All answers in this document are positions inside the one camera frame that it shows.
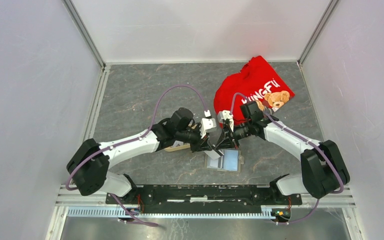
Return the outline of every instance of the metal frame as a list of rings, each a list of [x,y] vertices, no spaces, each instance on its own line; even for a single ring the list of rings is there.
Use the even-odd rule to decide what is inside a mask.
[[[94,136],[99,111],[101,109],[102,99],[104,98],[104,92],[107,86],[108,76],[110,74],[110,69],[111,69],[110,65],[106,66],[99,77],[95,96],[93,98],[92,104],[90,105],[89,117],[88,117],[86,128],[84,131],[83,140],[81,141],[82,143],[83,141],[90,139]]]
[[[71,0],[62,0],[67,11],[71,15],[74,23],[76,24],[80,34],[91,50],[96,62],[102,67],[102,72],[100,74],[99,82],[96,87],[95,97],[91,104],[89,110],[89,118],[88,122],[85,126],[85,132],[83,136],[83,141],[91,138],[94,135],[95,127],[99,115],[99,111],[101,108],[102,99],[104,97],[104,92],[108,80],[108,76],[110,73],[111,66],[106,66],[106,63],[102,59],[98,49],[96,48],[89,32],[87,31],[82,19],[79,16],[73,2]],[[302,64],[306,60],[309,52],[313,48],[317,39],[319,38],[322,30],[326,26],[327,21],[329,20],[332,12],[336,8],[339,0],[331,0],[323,13],[322,18],[317,24],[314,32],[312,33],[308,43],[306,44],[301,56],[299,57],[297,63],[298,67],[301,69],[302,73]],[[46,240],[60,240],[65,221],[70,212],[70,208],[76,209],[85,209],[90,210],[94,207],[100,207],[101,209],[112,210],[114,209],[114,205],[106,204],[106,192],[96,192],[89,196],[81,196],[79,191],[68,191],[65,189],[65,186],[62,185],[60,187],[58,197],[56,199],[54,211],[52,214],[52,218],[48,227],[48,231],[46,234]],[[302,205],[292,206],[293,208],[312,208],[316,202],[316,199],[311,197],[309,194],[301,194]],[[269,208],[285,208],[287,206],[282,205],[264,205],[261,206],[262,210]],[[329,194],[322,199],[320,199],[320,203],[318,208],[341,208],[343,211],[343,215],[346,220],[346,225],[351,236],[352,240],[364,240],[365,236],[362,231],[362,225],[360,224],[360,219],[358,217],[358,210],[356,208],[356,204],[354,202],[351,190],[348,186],[345,186],[344,192],[341,194]]]
[[[88,30],[86,29],[85,24],[83,23],[82,19],[80,18],[79,13],[76,10],[76,7],[74,6],[72,0],[62,0],[62,2],[65,5],[65,8],[67,9],[68,13],[70,14],[71,18],[73,19],[74,24],[77,26],[78,31],[80,32],[81,36],[83,37],[84,41],[86,42],[87,46],[89,47],[90,51],[93,54],[93,57],[95,58],[96,62],[101,66],[101,68],[104,68],[106,66],[104,60],[101,57],[101,54],[99,53],[97,46],[95,46],[94,41],[91,38],[91,35],[89,34]]]
[[[87,120],[87,123],[85,126],[84,136],[83,136],[81,142],[91,138],[94,135],[95,127],[96,127],[98,116],[99,116],[99,111],[101,108],[102,99],[104,98],[104,92],[105,92],[105,88],[107,86],[108,75],[110,74],[110,68],[111,68],[111,66],[106,66],[105,68],[103,68],[103,71],[99,74],[99,81],[98,81],[98,84],[96,85],[95,96],[94,96],[93,101],[90,105],[89,116],[88,116],[88,120]],[[79,191],[70,192],[70,195],[71,196],[74,195],[74,199],[81,197]],[[99,200],[99,197],[97,197],[95,195],[93,197],[96,200]],[[103,194],[103,203],[105,203],[105,197],[106,197],[106,193]],[[58,194],[58,198],[60,201],[61,200],[65,201],[65,199],[60,198],[60,194]],[[65,205],[65,204],[58,204],[58,199],[57,199],[55,207],[53,209],[53,213],[52,213],[52,217],[51,217],[51,220],[49,223],[49,227],[48,227],[48,230],[46,232],[46,237],[45,237],[46,240],[60,240],[61,239],[61,235],[63,234],[63,228],[64,228],[64,224],[66,222],[68,212],[69,212],[69,206]]]
[[[301,56],[298,58],[298,63],[302,65],[306,58],[308,57],[311,49],[313,48],[314,44],[316,43],[317,39],[320,36],[320,33],[325,28],[326,23],[328,22],[329,18],[331,17],[333,11],[337,7],[340,0],[330,0],[329,4],[327,5],[326,10],[324,11],[323,15],[321,16],[320,21],[318,22],[317,26],[314,29],[314,32],[312,33],[310,39],[307,42],[307,45],[304,47],[304,51],[302,51]]]

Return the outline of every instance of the teddy bear print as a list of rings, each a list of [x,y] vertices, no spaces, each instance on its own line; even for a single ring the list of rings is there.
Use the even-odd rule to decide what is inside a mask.
[[[290,94],[288,91],[281,92],[268,92],[264,95],[264,99],[268,102],[270,107],[274,111],[282,107],[287,101],[289,101]]]

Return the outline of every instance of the black base bracket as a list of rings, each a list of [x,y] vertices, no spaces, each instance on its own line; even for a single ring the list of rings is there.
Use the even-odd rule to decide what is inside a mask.
[[[267,185],[138,185],[120,198],[123,204],[138,204],[148,214],[261,213],[261,205],[302,205],[300,194],[278,195]],[[117,204],[111,196],[106,204]]]

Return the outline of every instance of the purple cable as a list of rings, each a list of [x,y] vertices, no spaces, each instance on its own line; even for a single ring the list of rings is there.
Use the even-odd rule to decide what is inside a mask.
[[[232,98],[232,105],[231,105],[231,107],[230,107],[230,114],[232,115],[233,114],[233,107],[235,106],[235,99],[236,99],[236,96],[241,96],[243,99],[245,99],[245,101],[247,101],[248,102],[248,99],[247,99],[247,97],[245,96],[245,95],[243,95],[242,93],[240,93],[240,92],[237,92],[237,93],[235,93],[234,95],[233,95],[233,98]]]
[[[149,222],[149,221],[142,221],[140,220],[139,218],[135,217],[129,210],[126,209],[125,206],[123,206],[123,204],[120,202],[119,200],[119,197],[117,197],[117,195],[113,194],[113,193],[110,193],[111,197],[113,197],[115,199],[115,201],[118,203],[118,205],[121,206],[121,208],[124,210],[124,212],[129,215],[132,219],[136,220],[136,221],[126,221],[125,223],[127,224],[140,224],[140,225],[146,225],[148,227],[158,227],[158,223],[155,223],[155,222]]]
[[[74,168],[74,170],[71,172],[71,174],[70,174],[70,176],[68,177],[68,179],[67,179],[67,181],[65,182],[65,188],[67,189],[67,190],[69,190],[69,191],[73,191],[73,190],[77,190],[78,188],[77,187],[70,187],[70,181],[73,179],[73,176],[77,173],[77,171],[81,168],[81,167],[83,167],[83,165],[85,165],[88,161],[90,161],[91,159],[93,159],[96,155],[98,155],[98,154],[100,154],[100,153],[103,153],[103,152],[105,152],[105,151],[108,151],[108,150],[110,150],[111,149],[111,147],[113,147],[113,148],[116,148],[116,147],[118,147],[118,146],[121,146],[121,145],[123,145],[123,144],[128,144],[128,143],[131,143],[131,142],[134,142],[134,141],[137,141],[137,140],[139,140],[140,138],[143,138],[143,137],[145,137],[150,131],[151,131],[151,128],[152,128],[152,126],[154,125],[154,122],[155,122],[155,117],[156,117],[156,115],[157,115],[157,109],[158,109],[158,106],[160,105],[160,102],[161,102],[161,100],[163,99],[163,97],[170,91],[170,90],[172,90],[172,89],[175,89],[175,88],[180,88],[180,87],[185,87],[185,88],[188,88],[188,89],[191,89],[191,90],[193,90],[196,94],[198,94],[198,96],[199,96],[199,99],[201,99],[201,102],[202,102],[202,105],[203,105],[203,107],[204,107],[204,110],[205,111],[209,111],[209,109],[208,109],[208,107],[207,107],[207,105],[206,105],[206,103],[205,103],[205,101],[204,101],[204,98],[203,98],[203,96],[194,88],[194,87],[192,87],[192,86],[189,86],[189,85],[183,85],[183,84],[180,84],[180,85],[174,85],[174,86],[172,86],[172,87],[170,87],[169,89],[167,89],[160,97],[159,97],[159,99],[158,99],[158,101],[156,102],[156,105],[155,105],[155,109],[153,110],[153,115],[152,115],[152,120],[151,120],[151,124],[149,125],[149,127],[148,127],[148,129],[146,130],[146,132],[144,133],[144,134],[142,134],[141,136],[139,136],[139,137],[136,137],[136,138],[132,138],[132,139],[129,139],[129,140],[126,140],[126,141],[122,141],[122,142],[118,142],[118,143],[116,143],[116,144],[114,144],[114,145],[112,145],[112,146],[107,146],[107,147],[105,147],[105,148],[103,148],[103,149],[100,149],[99,151],[96,151],[96,152],[94,152],[93,154],[91,154],[90,156],[88,156],[87,158],[85,158],[76,168]],[[118,199],[116,199],[116,201],[117,201],[117,203],[126,211],[126,208],[122,205],[122,203],[120,202],[120,201],[118,201]],[[156,224],[156,223],[152,223],[152,222],[149,222],[148,224],[145,224],[145,222],[143,222],[143,221],[138,221],[138,222],[129,222],[130,224],[144,224],[144,225],[147,225],[147,226],[150,226],[150,227],[156,227],[156,226],[158,226],[158,224]]]

